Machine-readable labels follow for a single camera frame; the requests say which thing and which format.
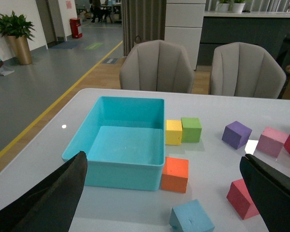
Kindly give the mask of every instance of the yellow foam block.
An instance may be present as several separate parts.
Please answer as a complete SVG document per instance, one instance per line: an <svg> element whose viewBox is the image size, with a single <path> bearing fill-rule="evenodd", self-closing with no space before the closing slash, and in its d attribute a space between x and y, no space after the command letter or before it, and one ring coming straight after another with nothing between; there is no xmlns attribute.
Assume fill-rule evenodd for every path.
<svg viewBox="0 0 290 232"><path fill-rule="evenodd" d="M165 144L181 145L183 128L181 120L166 120Z"/></svg>

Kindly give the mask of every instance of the trash can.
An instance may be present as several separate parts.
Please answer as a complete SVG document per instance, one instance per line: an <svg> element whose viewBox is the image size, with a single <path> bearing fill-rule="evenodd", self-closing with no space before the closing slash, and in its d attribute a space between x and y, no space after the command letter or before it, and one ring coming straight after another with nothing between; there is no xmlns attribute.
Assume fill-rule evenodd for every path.
<svg viewBox="0 0 290 232"><path fill-rule="evenodd" d="M71 27L71 32L72 32L73 38L77 39L77 38L81 38L83 36L80 18L71 18L70 19L70 27Z"/></svg>
<svg viewBox="0 0 290 232"><path fill-rule="evenodd" d="M290 80L290 73L288 73L286 71L286 67L288 65L290 65L290 33L285 36L276 61L281 66L281 68L284 70L284 72L286 73L286 76L287 76L286 83L285 83L285 85L284 85L283 89L281 90L281 93L278 97L281 99L287 86L288 86L289 80Z"/></svg>

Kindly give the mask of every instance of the chair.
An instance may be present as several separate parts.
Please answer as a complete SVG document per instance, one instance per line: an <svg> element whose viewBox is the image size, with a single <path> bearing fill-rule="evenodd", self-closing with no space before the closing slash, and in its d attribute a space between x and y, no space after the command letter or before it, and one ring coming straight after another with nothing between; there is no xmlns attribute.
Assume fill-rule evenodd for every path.
<svg viewBox="0 0 290 232"><path fill-rule="evenodd" d="M214 51L211 94L276 99L286 75L262 47L230 43Z"/></svg>
<svg viewBox="0 0 290 232"><path fill-rule="evenodd" d="M130 51L119 79L122 89L191 93L194 71L183 46L154 40Z"/></svg>

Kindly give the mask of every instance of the gold plant pot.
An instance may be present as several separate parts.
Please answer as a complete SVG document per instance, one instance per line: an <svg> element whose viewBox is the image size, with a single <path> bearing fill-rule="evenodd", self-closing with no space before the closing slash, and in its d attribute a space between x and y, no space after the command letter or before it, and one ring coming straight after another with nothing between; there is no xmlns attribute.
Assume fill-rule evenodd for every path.
<svg viewBox="0 0 290 232"><path fill-rule="evenodd" d="M8 44L13 50L15 56L17 57L17 48L16 48L16 37L14 35L7 35L6 39L8 40Z"/></svg>
<svg viewBox="0 0 290 232"><path fill-rule="evenodd" d="M10 46L12 47L19 64L31 64L32 58L27 38L23 35L19 38L15 36L7 36Z"/></svg>

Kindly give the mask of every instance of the purple foam block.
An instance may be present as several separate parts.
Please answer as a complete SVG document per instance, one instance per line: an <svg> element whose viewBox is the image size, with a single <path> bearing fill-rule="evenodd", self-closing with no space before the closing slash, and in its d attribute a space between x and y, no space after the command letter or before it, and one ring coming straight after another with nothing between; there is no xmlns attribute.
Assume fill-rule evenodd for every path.
<svg viewBox="0 0 290 232"><path fill-rule="evenodd" d="M251 132L252 129L238 121L235 121L226 126L222 140L235 149L239 149L247 143Z"/></svg>

